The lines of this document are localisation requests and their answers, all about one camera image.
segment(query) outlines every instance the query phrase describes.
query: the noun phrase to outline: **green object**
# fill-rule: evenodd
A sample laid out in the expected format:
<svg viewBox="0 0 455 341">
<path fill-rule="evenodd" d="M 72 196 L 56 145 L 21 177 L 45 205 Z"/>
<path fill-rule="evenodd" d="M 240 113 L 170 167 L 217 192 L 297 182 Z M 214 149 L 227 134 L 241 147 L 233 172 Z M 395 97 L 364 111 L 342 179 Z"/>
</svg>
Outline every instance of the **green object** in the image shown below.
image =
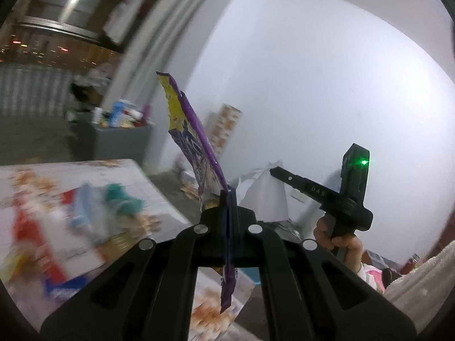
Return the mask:
<svg viewBox="0 0 455 341">
<path fill-rule="evenodd" d="M 108 185 L 105 201 L 118 215 L 136 215 L 144 206 L 143 200 L 129 196 L 121 184 Z"/>
</svg>

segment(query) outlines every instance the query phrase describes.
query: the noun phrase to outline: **person's arm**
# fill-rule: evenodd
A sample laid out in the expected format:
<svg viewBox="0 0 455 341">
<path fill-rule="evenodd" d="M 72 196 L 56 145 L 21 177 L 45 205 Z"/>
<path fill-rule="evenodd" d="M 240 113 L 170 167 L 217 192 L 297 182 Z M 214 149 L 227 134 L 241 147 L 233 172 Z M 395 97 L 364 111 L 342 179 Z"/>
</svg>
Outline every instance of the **person's arm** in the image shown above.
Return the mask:
<svg viewBox="0 0 455 341">
<path fill-rule="evenodd" d="M 327 250 L 333 250 L 335 246 L 347 247 L 348 250 L 346 258 L 344 259 L 344 264 L 372 288 L 378 290 L 375 278 L 371 274 L 366 273 L 362 265 L 362 241 L 355 234 L 351 233 L 345 234 L 342 237 L 334 237 L 333 239 L 330 239 L 330 237 L 326 234 L 327 229 L 328 227 L 324 218 L 320 218 L 313 231 L 316 242 Z"/>
</svg>

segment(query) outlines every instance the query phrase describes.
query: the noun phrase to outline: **hand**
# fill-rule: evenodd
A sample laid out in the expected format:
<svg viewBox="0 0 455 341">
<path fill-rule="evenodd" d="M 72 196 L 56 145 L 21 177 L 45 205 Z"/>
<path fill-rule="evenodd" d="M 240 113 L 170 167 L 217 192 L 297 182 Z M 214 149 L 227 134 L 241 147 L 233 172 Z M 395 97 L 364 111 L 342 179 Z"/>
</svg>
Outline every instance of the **hand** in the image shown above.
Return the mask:
<svg viewBox="0 0 455 341">
<path fill-rule="evenodd" d="M 363 244 L 362 241 L 352 233 L 347 233 L 342 237 L 334 237 L 330 239 L 325 232 L 327 232 L 327 224 L 324 221 L 324 217 L 320 218 L 316 224 L 316 228 L 313 231 L 316 242 L 327 250 L 333 250 L 335 246 L 347 247 L 346 258 L 344 264 L 351 269 L 354 273 L 358 273 L 362 266 L 362 253 Z"/>
</svg>

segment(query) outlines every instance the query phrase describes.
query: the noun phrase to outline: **white plastic bag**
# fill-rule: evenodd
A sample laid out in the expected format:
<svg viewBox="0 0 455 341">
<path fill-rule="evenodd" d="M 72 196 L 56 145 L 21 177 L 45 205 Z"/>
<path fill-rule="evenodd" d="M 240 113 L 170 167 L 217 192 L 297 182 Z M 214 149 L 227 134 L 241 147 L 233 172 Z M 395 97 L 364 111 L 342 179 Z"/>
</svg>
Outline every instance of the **white plastic bag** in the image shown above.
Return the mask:
<svg viewBox="0 0 455 341">
<path fill-rule="evenodd" d="M 254 211 L 258 221 L 289 219 L 284 183 L 270 175 L 270 169 L 278 166 L 282 167 L 283 163 L 268 164 L 265 168 L 241 175 L 238 180 L 237 204 Z"/>
</svg>

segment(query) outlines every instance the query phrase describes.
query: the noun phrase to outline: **purple snack package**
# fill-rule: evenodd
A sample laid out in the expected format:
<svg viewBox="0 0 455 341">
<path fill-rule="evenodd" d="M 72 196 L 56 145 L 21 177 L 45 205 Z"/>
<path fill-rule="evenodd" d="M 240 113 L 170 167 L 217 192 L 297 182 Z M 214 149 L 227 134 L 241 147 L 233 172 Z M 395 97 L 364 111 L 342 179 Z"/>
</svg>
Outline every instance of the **purple snack package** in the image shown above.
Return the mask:
<svg viewBox="0 0 455 341">
<path fill-rule="evenodd" d="M 213 152 L 204 128 L 184 92 L 169 73 L 157 72 L 169 105 L 169 134 L 193 167 L 202 206 L 211 194 L 227 191 L 228 184 Z M 231 295 L 236 285 L 235 268 L 226 254 L 223 267 L 221 312 L 231 306 Z"/>
</svg>

